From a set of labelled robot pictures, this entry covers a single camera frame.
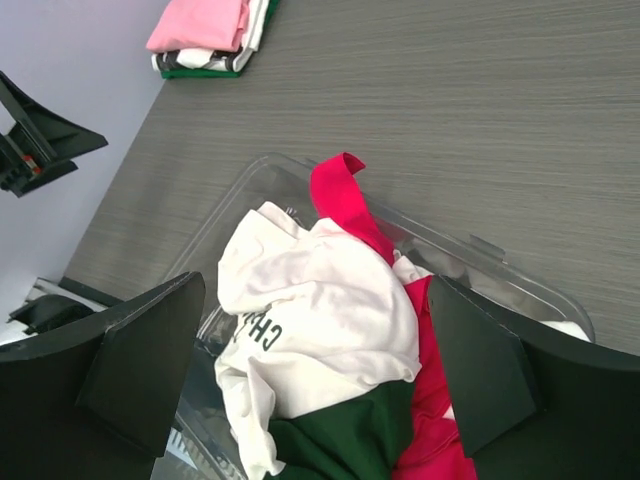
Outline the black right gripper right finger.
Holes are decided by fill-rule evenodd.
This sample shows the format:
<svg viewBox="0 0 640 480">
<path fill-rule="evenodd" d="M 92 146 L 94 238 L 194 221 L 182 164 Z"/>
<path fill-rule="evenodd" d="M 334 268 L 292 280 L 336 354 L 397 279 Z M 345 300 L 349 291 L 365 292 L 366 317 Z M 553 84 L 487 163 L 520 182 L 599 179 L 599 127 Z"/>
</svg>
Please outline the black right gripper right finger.
<svg viewBox="0 0 640 480">
<path fill-rule="evenodd" d="M 636 479 L 639 359 L 435 277 L 432 322 L 481 479 Z"/>
</svg>

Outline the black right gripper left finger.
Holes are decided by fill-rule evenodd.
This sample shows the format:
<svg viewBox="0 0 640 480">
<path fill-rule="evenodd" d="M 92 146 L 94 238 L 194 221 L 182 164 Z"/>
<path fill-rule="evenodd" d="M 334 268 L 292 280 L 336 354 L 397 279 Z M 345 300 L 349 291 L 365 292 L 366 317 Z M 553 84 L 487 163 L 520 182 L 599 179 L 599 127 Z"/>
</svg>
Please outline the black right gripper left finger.
<svg viewBox="0 0 640 480">
<path fill-rule="evenodd" d="M 4 479 L 148 479 L 164 455 L 204 306 L 189 272 L 1 348 Z"/>
</svg>

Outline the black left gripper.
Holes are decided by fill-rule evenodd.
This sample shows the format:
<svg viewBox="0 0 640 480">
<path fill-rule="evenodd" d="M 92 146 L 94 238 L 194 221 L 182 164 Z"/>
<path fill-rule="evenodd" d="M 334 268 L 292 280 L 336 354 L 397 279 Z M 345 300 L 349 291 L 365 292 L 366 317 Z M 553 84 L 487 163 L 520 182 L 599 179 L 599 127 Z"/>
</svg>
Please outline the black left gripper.
<svg viewBox="0 0 640 480">
<path fill-rule="evenodd" d="M 74 159 L 107 139 L 46 109 L 1 75 L 1 104 L 14 120 L 1 136 L 1 189 L 23 197 L 78 169 Z"/>
</svg>

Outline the white and green raglan shirt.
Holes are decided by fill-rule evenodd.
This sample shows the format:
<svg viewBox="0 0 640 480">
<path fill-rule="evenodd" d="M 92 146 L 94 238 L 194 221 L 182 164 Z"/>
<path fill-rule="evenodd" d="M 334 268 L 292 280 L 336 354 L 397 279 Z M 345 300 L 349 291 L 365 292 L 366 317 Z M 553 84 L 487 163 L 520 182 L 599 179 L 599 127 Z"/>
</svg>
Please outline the white and green raglan shirt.
<svg viewBox="0 0 640 480">
<path fill-rule="evenodd" d="M 418 320 L 391 264 L 329 219 L 272 203 L 239 222 L 217 296 L 237 320 L 215 363 L 251 479 L 387 479 L 413 438 Z"/>
</svg>

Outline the red t shirt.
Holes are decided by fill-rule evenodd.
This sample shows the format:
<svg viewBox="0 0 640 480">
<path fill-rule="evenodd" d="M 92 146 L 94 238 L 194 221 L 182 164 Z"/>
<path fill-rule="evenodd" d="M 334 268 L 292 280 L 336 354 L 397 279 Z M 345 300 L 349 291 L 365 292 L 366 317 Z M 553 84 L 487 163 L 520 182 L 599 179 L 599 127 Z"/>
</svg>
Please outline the red t shirt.
<svg viewBox="0 0 640 480">
<path fill-rule="evenodd" d="M 462 449 L 432 326 L 428 305 L 432 273 L 403 256 L 378 228 L 354 178 L 364 168 L 365 164 L 350 153 L 330 158 L 313 169 L 310 193 L 322 218 L 332 219 L 391 265 L 417 314 L 421 370 L 411 401 L 413 440 L 396 461 L 391 477 L 475 479 L 473 461 Z"/>
</svg>

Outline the clear plastic bin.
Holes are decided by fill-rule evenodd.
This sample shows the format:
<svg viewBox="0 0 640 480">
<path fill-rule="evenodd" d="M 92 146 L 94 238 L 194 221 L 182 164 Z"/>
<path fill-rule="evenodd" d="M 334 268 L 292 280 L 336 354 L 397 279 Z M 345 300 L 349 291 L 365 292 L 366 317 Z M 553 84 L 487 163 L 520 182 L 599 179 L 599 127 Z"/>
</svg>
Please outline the clear plastic bin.
<svg viewBox="0 0 640 480">
<path fill-rule="evenodd" d="M 165 455 L 155 479 L 242 479 L 245 472 L 230 434 L 214 361 L 236 327 L 217 298 L 218 261 L 245 214 L 269 201 L 305 229 L 317 221 L 309 180 L 315 164 L 277 153 L 251 163 L 202 220 L 165 277 L 198 271 L 206 297 L 194 354 Z M 584 308 L 561 291 L 504 262 L 504 253 L 479 239 L 458 240 L 372 198 L 366 203 L 380 231 L 414 264 L 448 276 L 490 301 L 537 321 L 577 323 L 591 342 L 595 332 Z"/>
</svg>

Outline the white t shirt in bin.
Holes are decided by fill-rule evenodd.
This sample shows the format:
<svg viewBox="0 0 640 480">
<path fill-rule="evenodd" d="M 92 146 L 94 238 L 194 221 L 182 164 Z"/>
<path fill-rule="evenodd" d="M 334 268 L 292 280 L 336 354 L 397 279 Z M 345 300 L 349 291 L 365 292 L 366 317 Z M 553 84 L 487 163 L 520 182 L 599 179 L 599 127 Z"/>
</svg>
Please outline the white t shirt in bin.
<svg viewBox="0 0 640 480">
<path fill-rule="evenodd" d="M 403 255 L 399 250 L 393 250 L 394 264 L 392 269 L 398 276 L 403 285 L 409 285 L 412 282 L 429 278 L 432 272 L 425 268 L 414 264 L 407 256 Z M 577 324 L 571 321 L 542 321 L 542 324 L 561 331 L 567 335 L 573 336 L 580 340 L 591 343 L 586 332 Z"/>
</svg>

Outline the folded pink t shirt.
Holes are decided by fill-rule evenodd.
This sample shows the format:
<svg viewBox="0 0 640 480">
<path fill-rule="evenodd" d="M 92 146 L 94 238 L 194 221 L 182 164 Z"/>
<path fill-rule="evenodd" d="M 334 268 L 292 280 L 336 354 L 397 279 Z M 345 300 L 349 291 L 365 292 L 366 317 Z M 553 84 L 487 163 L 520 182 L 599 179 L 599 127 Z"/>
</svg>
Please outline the folded pink t shirt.
<svg viewBox="0 0 640 480">
<path fill-rule="evenodd" d="M 146 48 L 153 53 L 186 48 L 235 51 L 247 28 L 248 17 L 248 1 L 172 0 Z"/>
</svg>

